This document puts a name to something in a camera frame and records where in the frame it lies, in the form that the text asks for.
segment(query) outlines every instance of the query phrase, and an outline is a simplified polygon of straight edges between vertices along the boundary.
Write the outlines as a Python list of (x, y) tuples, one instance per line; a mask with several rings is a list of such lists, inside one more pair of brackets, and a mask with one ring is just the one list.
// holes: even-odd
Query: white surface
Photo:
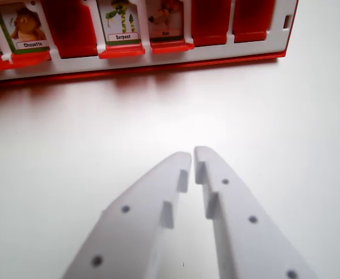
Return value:
[(317, 276), (238, 174), (206, 146), (194, 149), (195, 182), (212, 219), (220, 279)]
[(101, 214), (63, 279), (156, 279), (163, 229), (174, 228), (192, 156), (177, 152), (144, 174)]
[[(60, 278), (108, 204), (195, 145), (222, 154), (319, 278), (340, 278), (340, 1), (301, 1), (277, 63), (0, 93), (0, 279)], [(218, 278), (202, 187), (177, 212), (159, 278)]]
[[(100, 15), (96, 5), (96, 0), (79, 0), (90, 8), (92, 21), (97, 39), (97, 49), (101, 53), (106, 49)], [(264, 54), (284, 51), (289, 36), (289, 28), (283, 29), (286, 15), (292, 15), (295, 11), (297, 0), (277, 0), (274, 8), (273, 18), (267, 38), (264, 41), (234, 43), (232, 28), (227, 33), (227, 43), (225, 45), (213, 45), (197, 47), (186, 52), (175, 52), (166, 54), (153, 54), (149, 42), (149, 11), (146, 10), (146, 0), (131, 0), (137, 6), (139, 29), (142, 46), (145, 54), (128, 58), (100, 59), (98, 56), (83, 58), (61, 59), (56, 45), (49, 35), (49, 28), (45, 22), (45, 16), (41, 9), (39, 0), (35, 1), (35, 6), (30, 0), (26, 0), (26, 6), (38, 13), (42, 28), (49, 42), (51, 60), (41, 64), (24, 67), (21, 69), (10, 69), (0, 71), (0, 80), (12, 78), (23, 78), (32, 76), (46, 76), (50, 74), (75, 73), (81, 71), (96, 71), (107, 69), (121, 69), (126, 67), (141, 67), (150, 65), (163, 65), (171, 63), (182, 63), (200, 60), (211, 60), (220, 58), (231, 58), (246, 55)], [(191, 0), (183, 0), (184, 3), (184, 38), (186, 42), (192, 43), (191, 38)], [(10, 49), (0, 27), (0, 47), (3, 50), (4, 59), (10, 59)]]

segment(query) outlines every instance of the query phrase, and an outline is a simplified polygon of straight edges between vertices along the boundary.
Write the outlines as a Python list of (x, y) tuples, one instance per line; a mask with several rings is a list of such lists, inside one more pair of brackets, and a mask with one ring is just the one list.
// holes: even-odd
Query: white plastic frame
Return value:
[[(92, 21), (94, 24), (95, 34), (97, 38), (98, 53), (105, 50), (104, 33), (102, 30), (100, 15), (96, 0), (76, 0), (90, 8)], [(184, 38), (186, 42), (193, 43), (191, 35), (191, 0), (182, 0), (184, 3)], [(109, 69), (122, 69), (128, 67), (141, 67), (151, 65), (163, 65), (172, 63), (182, 63), (200, 60), (211, 60), (220, 58), (233, 58), (247, 55), (257, 55), (264, 53), (274, 53), (284, 51), (288, 42), (291, 23), (288, 28), (284, 28), (284, 22), (287, 15), (293, 16), (298, 0), (276, 0), (273, 19), (270, 30), (268, 31), (265, 41), (234, 43), (234, 35), (232, 34), (232, 18), (230, 29), (227, 34), (227, 43), (225, 45), (202, 46), (186, 52), (153, 54), (149, 41), (148, 18), (146, 14), (145, 0), (131, 0), (130, 2), (137, 6), (139, 26), (141, 32), (142, 46), (145, 48), (145, 54), (140, 56), (132, 56), (127, 58), (100, 59), (98, 56), (90, 56), (83, 58), (61, 59), (57, 47), (52, 41), (45, 16), (39, 1), (36, 5), (30, 4), (30, 1), (2, 0), (0, 3), (16, 3), (24, 2), (26, 6), (37, 12), (41, 19), (47, 40), (49, 41), (50, 53), (52, 60), (41, 64), (0, 71), (0, 80), (8, 80), (12, 78), (23, 78), (33, 76), (46, 76), (51, 74), (76, 73), (82, 71), (96, 71)], [(234, 1), (232, 2), (232, 12), (234, 11)], [(3, 59), (10, 59), (11, 51), (0, 27), (0, 47), (3, 52)]]
[(184, 152), (169, 156), (109, 205), (63, 279), (156, 278), (161, 232), (174, 228), (191, 160)]
[(194, 150), (195, 179), (213, 220), (220, 279), (316, 279), (246, 184), (212, 149)]

